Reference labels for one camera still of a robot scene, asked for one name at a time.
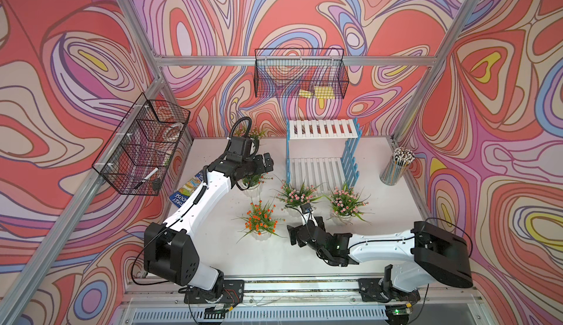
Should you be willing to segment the pink flower pot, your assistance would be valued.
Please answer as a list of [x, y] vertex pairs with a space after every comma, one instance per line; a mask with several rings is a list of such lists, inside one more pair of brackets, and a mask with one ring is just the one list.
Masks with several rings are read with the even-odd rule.
[[366, 222], [362, 208], [369, 203], [352, 186], [344, 184], [342, 187], [335, 187], [325, 198], [331, 208], [330, 220], [335, 225], [352, 225], [356, 220]]
[[266, 137], [265, 130], [260, 130], [258, 127], [247, 129], [247, 126], [242, 126], [240, 128], [237, 128], [237, 130], [235, 131], [235, 136], [243, 137], [247, 131], [249, 132], [248, 133], [249, 137], [251, 137], [253, 140], [262, 140], [262, 138]]
[[301, 216], [302, 205], [306, 203], [314, 204], [321, 197], [322, 195], [318, 192], [317, 187], [308, 186], [305, 183], [295, 188], [287, 181], [282, 181], [282, 186], [276, 190], [276, 199], [281, 202], [281, 210], [294, 217]]

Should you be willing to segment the pink flower pot back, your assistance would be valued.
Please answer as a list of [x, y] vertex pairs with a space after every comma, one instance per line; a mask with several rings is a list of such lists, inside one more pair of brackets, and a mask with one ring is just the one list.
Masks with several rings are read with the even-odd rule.
[[265, 130], [260, 130], [258, 127], [247, 129], [247, 126], [242, 126], [240, 128], [237, 128], [237, 130], [235, 131], [235, 136], [243, 137], [247, 131], [249, 132], [248, 133], [249, 137], [251, 137], [253, 140], [262, 140], [262, 138], [266, 137]]

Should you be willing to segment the blue white slatted rack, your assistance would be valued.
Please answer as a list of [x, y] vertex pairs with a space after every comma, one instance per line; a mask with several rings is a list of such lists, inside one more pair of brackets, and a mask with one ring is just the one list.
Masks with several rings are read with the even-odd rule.
[[362, 130], [356, 119], [288, 120], [286, 181], [292, 187], [314, 186], [329, 193], [359, 178], [356, 149]]

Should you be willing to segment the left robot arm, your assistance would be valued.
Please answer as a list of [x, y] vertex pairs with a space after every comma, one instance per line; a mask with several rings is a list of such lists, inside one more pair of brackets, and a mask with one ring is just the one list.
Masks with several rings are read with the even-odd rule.
[[224, 152], [201, 169], [202, 183], [188, 200], [164, 222], [146, 229], [142, 251], [146, 272], [180, 286], [218, 288], [220, 271], [201, 262], [193, 237], [239, 181], [274, 169], [271, 155], [259, 154], [259, 148], [259, 140], [248, 136], [228, 138]]

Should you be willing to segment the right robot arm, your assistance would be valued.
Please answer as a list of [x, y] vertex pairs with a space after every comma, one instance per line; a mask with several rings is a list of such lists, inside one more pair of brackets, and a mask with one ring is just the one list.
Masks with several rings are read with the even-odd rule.
[[291, 244], [312, 248], [329, 266], [387, 262], [382, 278], [359, 281], [366, 302], [417, 302], [419, 287], [434, 282], [460, 289], [474, 285], [466, 240], [428, 222], [416, 221], [410, 230], [379, 236], [330, 234], [322, 219], [287, 231]]

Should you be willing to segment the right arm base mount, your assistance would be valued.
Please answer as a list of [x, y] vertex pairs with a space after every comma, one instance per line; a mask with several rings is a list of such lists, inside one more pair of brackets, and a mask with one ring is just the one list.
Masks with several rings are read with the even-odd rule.
[[418, 303], [421, 299], [419, 291], [416, 289], [412, 292], [404, 292], [393, 287], [384, 287], [384, 281], [381, 278], [361, 278], [359, 282], [359, 293], [363, 302], [410, 302]]

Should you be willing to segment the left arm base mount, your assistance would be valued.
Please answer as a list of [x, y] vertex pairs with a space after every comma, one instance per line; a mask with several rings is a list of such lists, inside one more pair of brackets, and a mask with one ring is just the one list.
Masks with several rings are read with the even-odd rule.
[[189, 286], [184, 293], [185, 304], [240, 304], [243, 301], [245, 281], [242, 279], [219, 279], [211, 290]]

